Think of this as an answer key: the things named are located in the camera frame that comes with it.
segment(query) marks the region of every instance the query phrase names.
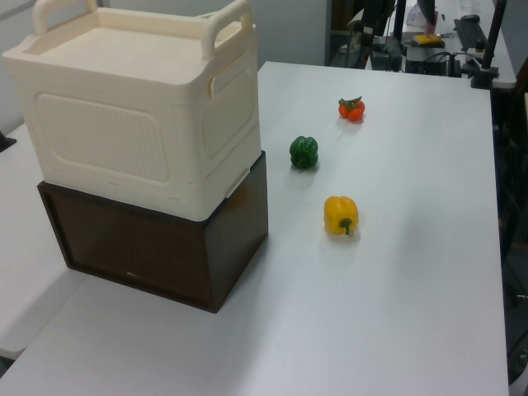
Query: pepper stem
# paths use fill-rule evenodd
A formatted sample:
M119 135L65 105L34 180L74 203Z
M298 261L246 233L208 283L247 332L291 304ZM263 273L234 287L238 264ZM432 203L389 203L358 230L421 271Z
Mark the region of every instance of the pepper stem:
M352 220L343 219L343 220L341 220L339 222L339 227L343 227L346 230L345 234L346 235L350 235L350 226L351 226L351 224L352 224Z

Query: green bell pepper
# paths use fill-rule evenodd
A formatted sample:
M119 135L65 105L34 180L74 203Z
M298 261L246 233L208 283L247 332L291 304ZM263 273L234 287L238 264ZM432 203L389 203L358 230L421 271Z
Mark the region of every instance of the green bell pepper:
M319 158L318 145L314 138L299 136L290 146L291 163L299 169L309 169Z

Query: embossed panel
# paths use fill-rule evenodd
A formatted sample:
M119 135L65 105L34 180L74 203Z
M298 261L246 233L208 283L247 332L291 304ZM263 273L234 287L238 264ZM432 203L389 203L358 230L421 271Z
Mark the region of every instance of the embossed panel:
M255 107L255 79L237 76L212 101L204 114L204 150L214 155L249 121Z
M64 161L168 179L160 126L151 115L50 94L39 95L37 109L51 150Z

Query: table surface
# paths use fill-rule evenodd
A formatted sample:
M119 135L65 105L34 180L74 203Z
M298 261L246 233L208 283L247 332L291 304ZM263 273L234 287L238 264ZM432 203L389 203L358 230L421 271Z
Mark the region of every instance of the table surface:
M407 14L411 8L417 3L417 0L408 0L406 6L405 20L403 22L403 31L423 32L423 28L407 25ZM438 8L438 20L436 23L435 33L455 33L455 37L450 39L443 39L445 41L445 50L451 53L461 52L461 44L456 35L455 19L460 19L464 15L477 14L480 16L480 27L482 28L486 37L489 36L489 29L492 25L493 13L495 7L493 0L473 0L473 6L470 8L461 8L460 0L436 0L436 7ZM389 24L389 31L394 29L394 14ZM495 56L492 60L492 66L498 68L499 76L493 80L493 87L495 88L513 88L516 83L516 75L513 71L510 55L504 41L502 32L499 32L497 44L495 47ZM463 64L464 56L458 56L457 59Z
M0 394L507 395L489 92L293 64L258 78L270 234L224 307L88 276ZM359 95L364 122L339 118ZM319 142L314 170L290 165L298 135ZM351 237L324 231L332 195L359 207Z
M17 143L0 153L0 356L15 359L86 276L64 264L26 127L9 137Z

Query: yellow object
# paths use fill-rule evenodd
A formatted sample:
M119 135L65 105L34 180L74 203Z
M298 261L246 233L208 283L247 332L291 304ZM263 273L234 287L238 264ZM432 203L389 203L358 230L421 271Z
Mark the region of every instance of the yellow object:
M331 196L324 202L324 227L329 233L350 234L359 223L356 202L347 196Z
M437 35L415 35L413 39L418 45L423 46L440 44L442 42L442 39Z

